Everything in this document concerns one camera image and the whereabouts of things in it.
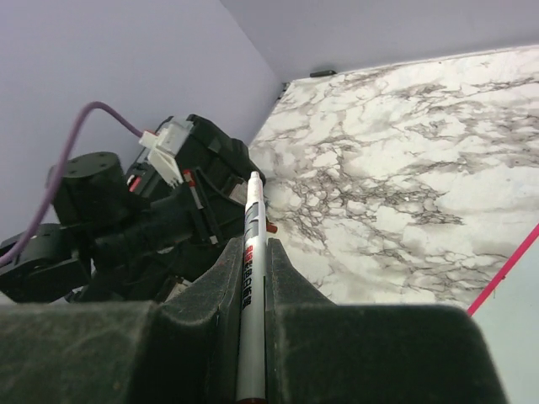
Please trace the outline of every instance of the purple cable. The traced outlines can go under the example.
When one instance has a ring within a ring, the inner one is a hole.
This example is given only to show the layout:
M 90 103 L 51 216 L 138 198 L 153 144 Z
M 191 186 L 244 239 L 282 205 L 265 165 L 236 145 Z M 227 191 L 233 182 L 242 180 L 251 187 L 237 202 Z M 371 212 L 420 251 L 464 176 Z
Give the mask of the purple cable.
M 45 191 L 45 196 L 43 197 L 43 200 L 41 200 L 39 209 L 37 210 L 37 212 L 35 212 L 34 218 L 30 222 L 26 232 L 17 240 L 11 250 L 9 250 L 0 257 L 0 267 L 4 266 L 6 263 L 12 261 L 15 257 L 17 257 L 24 250 L 29 240 L 34 236 L 35 232 L 37 231 L 38 226 L 41 224 L 41 221 L 45 217 L 45 213 L 47 213 L 49 206 L 51 205 L 51 202 L 56 195 L 56 191 L 60 186 L 61 178 L 64 171 L 66 170 L 67 159 L 71 154 L 73 146 L 75 146 L 75 141 L 77 140 L 78 134 L 83 127 L 84 121 L 86 120 L 90 112 L 92 112 L 94 109 L 102 109 L 103 111 L 111 114 L 113 118 L 116 118 L 116 120 L 118 120 L 118 122 L 120 122 L 129 132 L 133 133 L 133 135 L 137 137 L 142 137 L 142 132 L 140 132 L 135 126 L 127 122 L 127 120 L 125 120 L 123 116 L 118 114 L 109 105 L 101 103 L 100 101 L 93 101 L 92 103 L 89 103 L 84 106 L 84 108 L 82 108 L 81 111 L 78 113 L 75 122 L 73 122 L 73 126 L 69 132 L 69 136 L 67 137 L 66 144 L 61 151 L 61 155 L 58 159 L 58 163 L 56 164 L 54 174 L 52 174 L 51 176 L 49 187 Z

